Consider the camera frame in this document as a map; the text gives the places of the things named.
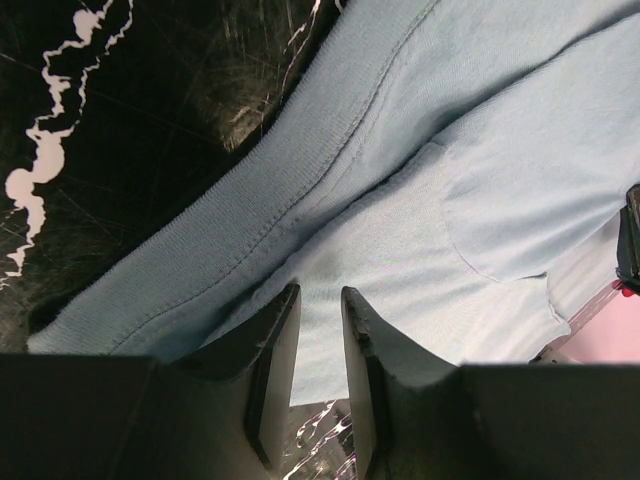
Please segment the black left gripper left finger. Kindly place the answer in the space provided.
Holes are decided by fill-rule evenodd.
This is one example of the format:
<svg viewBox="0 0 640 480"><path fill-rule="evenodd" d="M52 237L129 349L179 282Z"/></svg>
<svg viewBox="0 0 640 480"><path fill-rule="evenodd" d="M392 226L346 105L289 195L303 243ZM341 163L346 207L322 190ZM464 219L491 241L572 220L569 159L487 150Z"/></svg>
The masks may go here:
<svg viewBox="0 0 640 480"><path fill-rule="evenodd" d="M279 470L299 339L289 284L250 319L173 363L195 380L191 470Z"/></svg>

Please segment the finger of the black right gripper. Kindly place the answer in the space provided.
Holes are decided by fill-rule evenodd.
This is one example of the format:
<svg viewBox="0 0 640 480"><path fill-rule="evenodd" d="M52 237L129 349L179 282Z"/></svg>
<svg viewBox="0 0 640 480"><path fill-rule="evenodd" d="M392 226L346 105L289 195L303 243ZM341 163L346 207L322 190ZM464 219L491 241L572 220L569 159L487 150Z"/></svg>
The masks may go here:
<svg viewBox="0 0 640 480"><path fill-rule="evenodd" d="M626 298L639 295L639 185L626 194L626 205L620 211L617 245L617 289Z"/></svg>

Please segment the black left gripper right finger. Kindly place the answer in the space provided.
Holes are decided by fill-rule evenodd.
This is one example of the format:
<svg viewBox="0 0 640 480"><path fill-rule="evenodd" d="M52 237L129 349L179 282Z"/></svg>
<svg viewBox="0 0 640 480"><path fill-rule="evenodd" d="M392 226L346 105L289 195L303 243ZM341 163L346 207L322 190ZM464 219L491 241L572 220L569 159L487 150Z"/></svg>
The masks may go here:
<svg viewBox="0 0 640 480"><path fill-rule="evenodd" d="M361 479L401 479L392 464L415 454L423 469L442 382L455 367L399 331L353 287L341 291L349 402Z"/></svg>

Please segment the light blue t-shirt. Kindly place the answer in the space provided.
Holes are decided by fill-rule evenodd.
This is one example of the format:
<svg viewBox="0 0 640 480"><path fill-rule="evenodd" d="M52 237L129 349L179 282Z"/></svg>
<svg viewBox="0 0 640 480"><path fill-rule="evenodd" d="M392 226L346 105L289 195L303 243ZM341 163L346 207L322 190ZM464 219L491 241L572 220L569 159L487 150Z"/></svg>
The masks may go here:
<svg viewBox="0 0 640 480"><path fill-rule="evenodd" d="M301 289L291 401L347 394L358 289L453 363L533 359L616 275L635 1L352 1L259 144L31 336L186 356Z"/></svg>

